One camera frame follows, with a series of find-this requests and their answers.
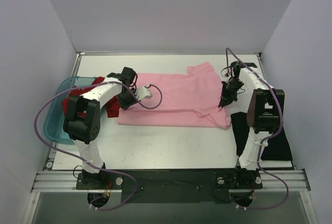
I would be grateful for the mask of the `pink t shirt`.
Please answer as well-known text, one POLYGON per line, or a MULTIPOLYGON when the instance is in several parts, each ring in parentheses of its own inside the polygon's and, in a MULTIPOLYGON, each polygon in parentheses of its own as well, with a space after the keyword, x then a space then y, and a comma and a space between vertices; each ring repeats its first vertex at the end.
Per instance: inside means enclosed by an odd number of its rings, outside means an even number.
POLYGON ((140 73, 138 87, 151 85, 152 98, 120 110, 119 125, 227 129, 228 112, 219 108, 222 81, 209 62, 186 74, 140 73))

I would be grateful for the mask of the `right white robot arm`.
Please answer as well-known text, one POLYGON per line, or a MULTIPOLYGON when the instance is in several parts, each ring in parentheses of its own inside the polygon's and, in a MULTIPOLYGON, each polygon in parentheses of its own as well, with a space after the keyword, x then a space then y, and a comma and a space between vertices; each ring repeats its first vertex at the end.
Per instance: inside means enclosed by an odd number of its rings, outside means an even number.
POLYGON ((283 90, 275 89, 268 84, 253 63, 232 62, 227 71, 228 80, 222 82, 219 108, 236 102, 238 91, 243 86, 251 94, 246 114, 249 133, 238 159, 242 169, 231 175, 235 186, 244 187, 250 182, 250 175, 246 170, 255 171, 259 168, 261 155, 268 146, 268 140, 282 130, 285 94, 283 90))

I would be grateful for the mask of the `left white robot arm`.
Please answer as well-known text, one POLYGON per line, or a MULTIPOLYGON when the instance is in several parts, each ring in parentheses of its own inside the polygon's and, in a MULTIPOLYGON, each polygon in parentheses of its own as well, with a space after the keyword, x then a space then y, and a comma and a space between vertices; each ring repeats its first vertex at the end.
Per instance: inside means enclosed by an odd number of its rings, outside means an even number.
POLYGON ((82 172, 88 176, 88 183, 95 189, 105 186, 107 176, 100 172, 105 168, 101 159, 96 138, 101 127, 101 109, 109 100, 115 99, 123 110, 137 103, 135 89, 127 88, 137 80, 136 72, 124 67, 121 73, 110 73, 102 82, 111 82, 102 86, 89 88, 85 93, 71 94, 67 99, 63 130, 76 145, 79 155, 88 163, 82 163, 82 172))

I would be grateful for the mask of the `red t shirt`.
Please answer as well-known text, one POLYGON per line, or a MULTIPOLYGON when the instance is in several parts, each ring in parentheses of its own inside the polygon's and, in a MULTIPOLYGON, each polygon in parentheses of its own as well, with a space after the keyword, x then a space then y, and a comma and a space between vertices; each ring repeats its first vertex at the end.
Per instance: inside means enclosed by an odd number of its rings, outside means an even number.
MULTIPOLYGON (((94 84, 102 83, 104 81, 104 79, 105 79, 105 77, 101 77, 101 76, 96 77, 91 84, 94 85, 94 84)), ((84 93, 87 93, 89 90, 90 90, 89 88, 84 88, 84 89, 78 89, 78 90, 71 91, 69 93, 68 97, 65 98, 61 102, 64 115, 66 114, 66 111, 67 111, 69 97, 72 96, 72 95, 82 95, 84 93)), ((112 99, 110 99, 105 104, 105 109, 106 109, 108 118, 117 118, 119 116, 120 105, 118 103, 118 100, 117 100, 116 96, 114 96, 112 99)))

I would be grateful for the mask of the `black folded t shirt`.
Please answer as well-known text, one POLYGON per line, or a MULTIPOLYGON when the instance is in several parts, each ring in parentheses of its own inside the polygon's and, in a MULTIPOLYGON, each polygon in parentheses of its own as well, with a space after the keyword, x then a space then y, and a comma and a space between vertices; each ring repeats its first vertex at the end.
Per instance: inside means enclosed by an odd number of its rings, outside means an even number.
MULTIPOLYGON (((250 128, 247 125, 246 113, 238 112, 230 115, 231 126, 236 142, 236 153, 239 157, 244 151, 250 128)), ((263 161, 292 161, 292 152, 285 135, 284 129, 281 133, 268 141, 268 146, 263 150, 261 159, 263 161)))

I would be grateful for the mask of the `teal plastic bin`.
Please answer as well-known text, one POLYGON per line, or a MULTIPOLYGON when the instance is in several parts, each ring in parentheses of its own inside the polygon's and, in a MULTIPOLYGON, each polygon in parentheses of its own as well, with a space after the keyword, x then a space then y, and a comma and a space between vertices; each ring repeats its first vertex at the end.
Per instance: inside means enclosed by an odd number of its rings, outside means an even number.
MULTIPOLYGON (((75 86, 81 87, 90 85, 94 79, 95 77, 70 77, 59 85, 56 94, 75 86)), ((63 131, 64 113, 61 102, 67 97, 68 93, 63 94, 53 100, 50 104, 49 112, 44 124, 44 135, 52 142, 73 145, 74 143, 70 139, 69 135, 63 131)))

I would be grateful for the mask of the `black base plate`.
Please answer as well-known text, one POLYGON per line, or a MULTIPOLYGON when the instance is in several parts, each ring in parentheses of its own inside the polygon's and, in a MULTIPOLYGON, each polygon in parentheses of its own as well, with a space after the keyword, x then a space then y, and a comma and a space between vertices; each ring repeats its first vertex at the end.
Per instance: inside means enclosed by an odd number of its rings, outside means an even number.
POLYGON ((113 193, 120 193, 120 201, 128 203, 200 203, 214 201, 229 203, 230 193, 235 199, 248 199, 255 190, 262 189, 258 170, 244 169, 179 169, 125 170, 122 173, 102 173, 92 179, 79 173, 77 190, 88 192, 88 201, 103 206, 113 193))

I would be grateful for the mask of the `aluminium rail frame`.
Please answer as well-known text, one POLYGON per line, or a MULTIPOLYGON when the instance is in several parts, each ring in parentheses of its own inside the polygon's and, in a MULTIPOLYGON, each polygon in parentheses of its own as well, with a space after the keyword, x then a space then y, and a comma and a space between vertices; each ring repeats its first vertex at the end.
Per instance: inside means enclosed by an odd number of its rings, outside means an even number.
MULTIPOLYGON (((311 187, 305 170, 269 171, 270 175, 260 171, 263 191, 281 192, 284 184, 289 191, 310 191, 311 187)), ((40 171, 36 174, 32 192, 75 192, 77 179, 72 171, 40 171)))

